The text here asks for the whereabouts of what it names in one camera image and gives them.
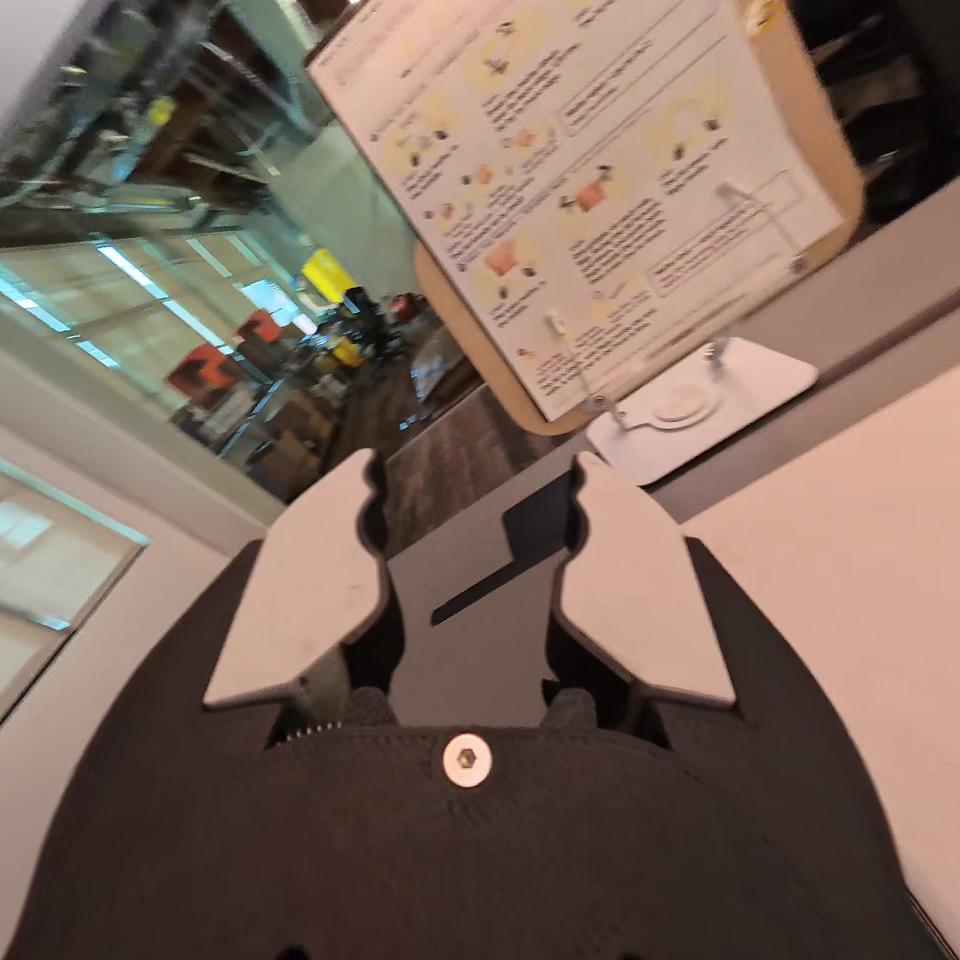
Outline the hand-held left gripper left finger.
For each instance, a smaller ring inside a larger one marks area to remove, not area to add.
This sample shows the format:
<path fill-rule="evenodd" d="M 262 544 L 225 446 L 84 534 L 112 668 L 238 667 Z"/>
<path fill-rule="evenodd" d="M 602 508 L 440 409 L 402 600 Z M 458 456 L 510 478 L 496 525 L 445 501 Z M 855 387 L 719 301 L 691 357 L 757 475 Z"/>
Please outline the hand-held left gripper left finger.
<path fill-rule="evenodd" d="M 205 708 L 345 709 L 352 688 L 346 650 L 388 607 L 385 500 L 378 452 L 362 448 L 284 510 L 260 545 Z"/>

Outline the orange and black box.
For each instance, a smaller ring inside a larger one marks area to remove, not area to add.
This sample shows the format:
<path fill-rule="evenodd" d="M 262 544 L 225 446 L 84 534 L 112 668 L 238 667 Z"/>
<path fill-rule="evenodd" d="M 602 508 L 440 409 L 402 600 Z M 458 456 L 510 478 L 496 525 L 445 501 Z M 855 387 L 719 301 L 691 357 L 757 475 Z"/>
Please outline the orange and black box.
<path fill-rule="evenodd" d="M 242 366 L 208 342 L 191 350 L 165 377 L 169 387 L 207 412 L 246 380 Z"/>

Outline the wooden clipboard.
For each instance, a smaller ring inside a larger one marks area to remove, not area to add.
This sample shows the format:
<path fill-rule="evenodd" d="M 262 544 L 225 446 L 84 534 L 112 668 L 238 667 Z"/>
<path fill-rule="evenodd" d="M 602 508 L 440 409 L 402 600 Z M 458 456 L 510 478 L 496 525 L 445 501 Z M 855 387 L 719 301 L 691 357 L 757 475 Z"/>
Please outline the wooden clipboard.
<path fill-rule="evenodd" d="M 853 237 L 865 207 L 865 186 L 846 135 L 787 2 L 770 2 L 761 25 L 752 25 L 763 2 L 734 2 L 781 116 L 813 174 L 834 202 L 841 223 L 806 248 L 802 266 L 785 287 L 761 299 L 723 333 L 758 315 L 761 309 L 805 282 L 841 254 Z M 414 248 L 414 273 L 422 294 L 486 382 L 506 414 L 522 430 L 538 436 L 562 436 L 586 428 L 599 416 L 592 401 L 548 421 L 500 356 L 487 332 L 422 243 Z"/>

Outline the yellow bin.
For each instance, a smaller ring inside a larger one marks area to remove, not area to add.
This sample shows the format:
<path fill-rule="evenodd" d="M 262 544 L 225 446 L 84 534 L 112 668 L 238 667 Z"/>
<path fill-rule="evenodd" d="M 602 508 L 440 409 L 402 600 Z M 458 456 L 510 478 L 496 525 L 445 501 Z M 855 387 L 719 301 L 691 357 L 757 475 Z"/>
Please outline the yellow bin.
<path fill-rule="evenodd" d="M 342 304 L 345 295 L 360 286 L 326 247 L 319 247 L 310 254 L 301 273 L 306 282 L 331 305 Z"/>

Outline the printed instruction sheet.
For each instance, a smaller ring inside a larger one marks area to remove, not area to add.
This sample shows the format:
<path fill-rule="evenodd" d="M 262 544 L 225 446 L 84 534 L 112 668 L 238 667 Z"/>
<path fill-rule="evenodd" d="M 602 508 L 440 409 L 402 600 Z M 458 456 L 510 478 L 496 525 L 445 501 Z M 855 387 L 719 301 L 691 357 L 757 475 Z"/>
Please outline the printed instruction sheet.
<path fill-rule="evenodd" d="M 359 2 L 307 62 L 548 423 L 779 293 L 842 224 L 745 15 Z"/>

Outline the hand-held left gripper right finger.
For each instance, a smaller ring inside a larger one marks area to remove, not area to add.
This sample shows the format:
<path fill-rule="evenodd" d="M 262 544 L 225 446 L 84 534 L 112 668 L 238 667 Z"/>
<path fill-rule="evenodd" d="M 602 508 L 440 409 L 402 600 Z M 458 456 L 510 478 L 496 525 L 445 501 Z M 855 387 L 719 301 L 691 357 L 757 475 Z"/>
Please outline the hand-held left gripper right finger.
<path fill-rule="evenodd" d="M 558 624 L 654 696 L 731 708 L 737 693 L 681 527 L 598 455 L 572 463 L 578 533 L 558 573 Z"/>

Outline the black office chair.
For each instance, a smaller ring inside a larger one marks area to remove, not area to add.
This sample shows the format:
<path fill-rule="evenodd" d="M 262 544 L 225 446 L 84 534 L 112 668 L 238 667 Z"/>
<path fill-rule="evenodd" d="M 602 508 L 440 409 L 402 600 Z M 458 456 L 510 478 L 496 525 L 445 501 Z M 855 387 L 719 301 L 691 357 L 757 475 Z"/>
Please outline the black office chair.
<path fill-rule="evenodd" d="M 342 295 L 342 306 L 349 315 L 351 329 L 371 359 L 392 361 L 408 353 L 409 345 L 402 329 L 383 312 L 366 289 L 354 286 Z"/>

